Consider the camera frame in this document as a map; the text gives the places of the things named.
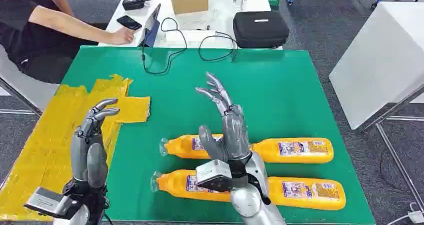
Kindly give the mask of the person's right hand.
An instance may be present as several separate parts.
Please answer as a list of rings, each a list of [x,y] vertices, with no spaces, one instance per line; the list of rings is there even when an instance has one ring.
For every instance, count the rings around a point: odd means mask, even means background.
[[[126,45],[130,44],[134,40],[134,37],[134,30],[123,27],[110,34],[109,43],[113,45]]]

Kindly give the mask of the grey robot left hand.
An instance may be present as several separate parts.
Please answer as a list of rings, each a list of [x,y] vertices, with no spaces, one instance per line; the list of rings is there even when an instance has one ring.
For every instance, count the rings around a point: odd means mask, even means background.
[[[107,98],[90,108],[71,138],[72,176],[77,181],[87,182],[92,188],[101,188],[106,183],[107,153],[101,127],[106,117],[119,113],[118,108],[107,108],[117,102],[117,98]]]

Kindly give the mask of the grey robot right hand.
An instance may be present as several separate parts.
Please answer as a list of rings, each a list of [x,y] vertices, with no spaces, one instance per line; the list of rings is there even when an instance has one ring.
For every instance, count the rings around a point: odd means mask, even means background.
[[[224,85],[212,73],[206,72],[210,88],[196,87],[195,90],[206,95],[220,113],[222,137],[216,140],[206,125],[198,128],[201,144],[211,160],[223,162],[242,160],[250,154],[250,142],[242,107],[233,103]]]

